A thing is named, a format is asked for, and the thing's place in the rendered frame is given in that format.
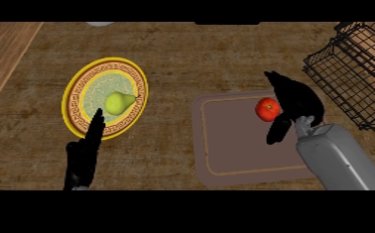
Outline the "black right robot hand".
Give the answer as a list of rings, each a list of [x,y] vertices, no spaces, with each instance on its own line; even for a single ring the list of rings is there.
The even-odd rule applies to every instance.
[[[323,120],[325,108],[312,88],[300,81],[281,75],[276,71],[266,71],[264,75],[275,88],[282,114],[273,121],[267,144],[281,143],[290,130],[291,123],[301,117],[313,117],[310,126],[315,127]]]

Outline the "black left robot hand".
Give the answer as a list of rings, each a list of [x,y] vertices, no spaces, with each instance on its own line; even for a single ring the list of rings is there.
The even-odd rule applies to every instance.
[[[95,180],[96,157],[105,128],[102,109],[93,115],[87,134],[77,142],[68,142],[68,166],[64,190],[75,186],[90,187]]]

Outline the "red tomato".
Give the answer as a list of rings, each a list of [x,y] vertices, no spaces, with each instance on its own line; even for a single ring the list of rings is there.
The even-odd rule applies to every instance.
[[[282,113],[281,105],[270,97],[263,98],[256,106],[256,113],[266,122],[273,122]]]

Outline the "yellow patterned plate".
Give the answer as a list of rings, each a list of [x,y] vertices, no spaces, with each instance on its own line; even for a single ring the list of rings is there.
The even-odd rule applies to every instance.
[[[112,115],[105,110],[105,100],[112,93],[129,94],[135,102]],[[62,97],[62,115],[73,133],[87,134],[96,110],[102,109],[105,140],[120,136],[136,123],[149,96],[145,73],[126,58],[101,58],[87,64],[74,75]]]

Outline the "green pear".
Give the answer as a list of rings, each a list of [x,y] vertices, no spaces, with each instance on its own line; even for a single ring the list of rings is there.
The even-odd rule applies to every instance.
[[[111,115],[120,115],[135,103],[136,96],[114,92],[105,100],[105,110]]]

